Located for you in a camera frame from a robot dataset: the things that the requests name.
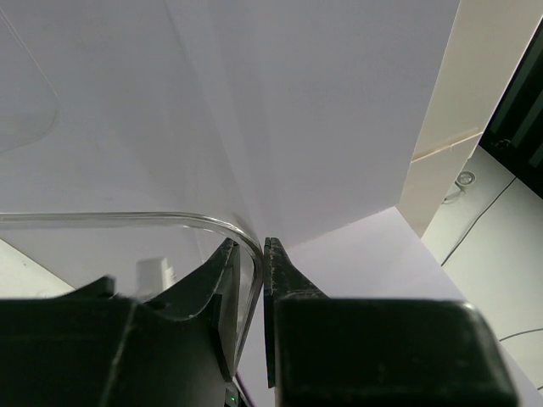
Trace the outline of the clear plastic containers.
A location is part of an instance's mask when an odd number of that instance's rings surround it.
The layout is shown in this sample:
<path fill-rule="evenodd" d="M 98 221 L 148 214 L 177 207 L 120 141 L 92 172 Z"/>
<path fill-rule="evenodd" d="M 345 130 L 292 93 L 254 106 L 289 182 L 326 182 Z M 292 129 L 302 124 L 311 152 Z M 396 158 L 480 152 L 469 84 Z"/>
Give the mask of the clear plastic containers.
<path fill-rule="evenodd" d="M 259 244 L 232 167 L 224 89 L 203 1 L 1 4 L 1 236 L 72 285 L 135 264 L 178 275 L 238 243 L 236 370 Z"/>

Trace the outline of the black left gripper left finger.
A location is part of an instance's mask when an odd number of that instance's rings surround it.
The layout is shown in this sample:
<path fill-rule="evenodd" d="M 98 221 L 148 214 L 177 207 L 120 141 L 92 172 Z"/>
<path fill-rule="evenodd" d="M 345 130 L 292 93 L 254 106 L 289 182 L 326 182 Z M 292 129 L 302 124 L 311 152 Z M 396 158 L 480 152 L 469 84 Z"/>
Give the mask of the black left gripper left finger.
<path fill-rule="evenodd" d="M 104 276 L 1 303 L 4 406 L 223 406 L 234 374 L 240 248 L 142 302 Z"/>

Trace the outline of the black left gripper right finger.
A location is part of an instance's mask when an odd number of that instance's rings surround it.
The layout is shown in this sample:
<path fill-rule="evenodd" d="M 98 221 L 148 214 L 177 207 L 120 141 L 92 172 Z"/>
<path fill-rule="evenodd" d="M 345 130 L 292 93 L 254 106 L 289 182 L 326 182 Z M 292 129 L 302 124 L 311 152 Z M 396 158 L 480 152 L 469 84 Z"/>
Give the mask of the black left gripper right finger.
<path fill-rule="evenodd" d="M 469 303 L 330 298 L 266 239 L 268 385 L 279 406 L 517 406 L 483 316 Z"/>

